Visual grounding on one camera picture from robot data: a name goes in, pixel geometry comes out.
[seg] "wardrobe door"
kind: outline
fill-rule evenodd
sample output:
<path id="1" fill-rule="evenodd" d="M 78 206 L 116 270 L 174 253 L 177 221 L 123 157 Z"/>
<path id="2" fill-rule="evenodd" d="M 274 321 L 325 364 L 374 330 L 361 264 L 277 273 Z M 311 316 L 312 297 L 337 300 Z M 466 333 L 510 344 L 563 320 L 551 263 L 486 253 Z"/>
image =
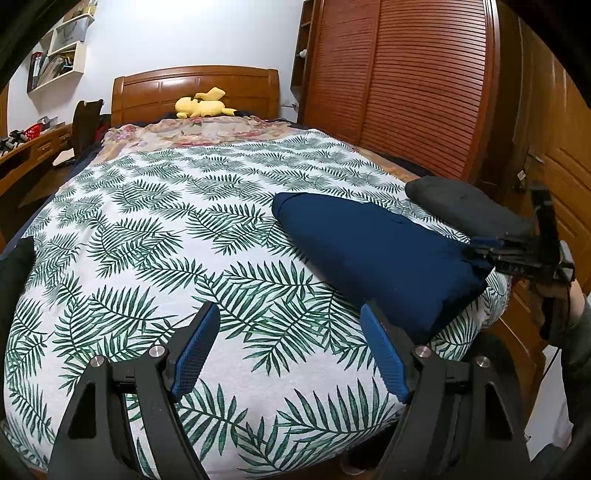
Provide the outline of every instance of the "wardrobe door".
<path id="1" fill-rule="evenodd" d="M 324 0 L 320 13 L 304 123 L 354 144 L 361 137 L 379 5 Z"/>
<path id="2" fill-rule="evenodd" d="M 360 145 L 467 179 L 492 121 L 495 26 L 494 0 L 382 0 Z"/>

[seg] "floral blanket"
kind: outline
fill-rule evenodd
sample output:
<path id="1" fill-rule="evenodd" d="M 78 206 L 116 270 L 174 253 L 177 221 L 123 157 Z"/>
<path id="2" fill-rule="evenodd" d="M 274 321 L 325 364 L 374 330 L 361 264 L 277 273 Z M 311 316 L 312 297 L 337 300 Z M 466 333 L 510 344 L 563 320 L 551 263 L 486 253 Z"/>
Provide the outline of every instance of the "floral blanket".
<path id="1" fill-rule="evenodd" d="M 153 152 L 166 148 L 196 147 L 220 143 L 276 140 L 299 132 L 287 122 L 267 122 L 255 116 L 165 119 L 145 127 L 124 125 L 111 128 L 103 149 L 92 161 L 97 165 L 131 152 Z"/>

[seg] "pikachu plush toy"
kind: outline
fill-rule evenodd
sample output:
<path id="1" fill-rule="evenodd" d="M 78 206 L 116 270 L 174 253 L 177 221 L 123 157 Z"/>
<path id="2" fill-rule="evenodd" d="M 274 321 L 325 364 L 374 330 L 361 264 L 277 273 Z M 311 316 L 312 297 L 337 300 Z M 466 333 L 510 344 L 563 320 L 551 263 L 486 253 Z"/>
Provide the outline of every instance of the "pikachu plush toy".
<path id="1" fill-rule="evenodd" d="M 234 116 L 236 110 L 226 108 L 220 100 L 226 95 L 222 89 L 212 88 L 207 93 L 198 93 L 194 98 L 183 97 L 178 100 L 174 109 L 178 118 L 195 118 L 197 116 Z"/>

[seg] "palm leaf print bedsheet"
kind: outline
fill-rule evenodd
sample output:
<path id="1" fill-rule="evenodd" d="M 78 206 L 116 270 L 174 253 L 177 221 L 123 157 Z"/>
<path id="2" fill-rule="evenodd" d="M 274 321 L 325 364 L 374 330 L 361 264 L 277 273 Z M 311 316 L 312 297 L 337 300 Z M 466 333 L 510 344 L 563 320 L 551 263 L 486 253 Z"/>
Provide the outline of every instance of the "palm leaf print bedsheet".
<path id="1" fill-rule="evenodd" d="M 208 300 L 220 306 L 222 331 L 177 408 L 212 478 L 320 462 L 397 418 L 402 405 L 376 370 L 359 312 L 310 269 L 272 217 L 272 198 L 284 191 L 375 202 L 466 240 L 412 204 L 401 181 L 315 130 L 131 153 L 87 168 L 26 233 L 37 261 L 9 337 L 4 428 L 28 461 L 47 467 L 91 357 L 136 357 Z M 460 359 L 501 315 L 508 293 L 508 279 L 493 271 L 485 293 L 433 348 Z M 157 477 L 137 399 L 127 400 L 142 468 Z"/>

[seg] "wooden bed frame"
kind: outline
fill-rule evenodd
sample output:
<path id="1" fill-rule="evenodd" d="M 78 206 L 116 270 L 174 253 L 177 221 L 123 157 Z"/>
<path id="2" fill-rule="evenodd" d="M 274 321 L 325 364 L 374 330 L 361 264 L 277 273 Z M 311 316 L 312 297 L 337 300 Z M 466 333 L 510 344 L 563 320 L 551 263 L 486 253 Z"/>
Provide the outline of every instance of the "wooden bed frame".
<path id="1" fill-rule="evenodd" d="M 236 66 L 175 67 L 119 77 L 113 84 L 111 125 L 153 122 L 174 112 L 184 96 L 193 97 L 212 87 L 226 92 L 228 108 L 274 119 L 279 116 L 279 73 L 273 69 Z"/>

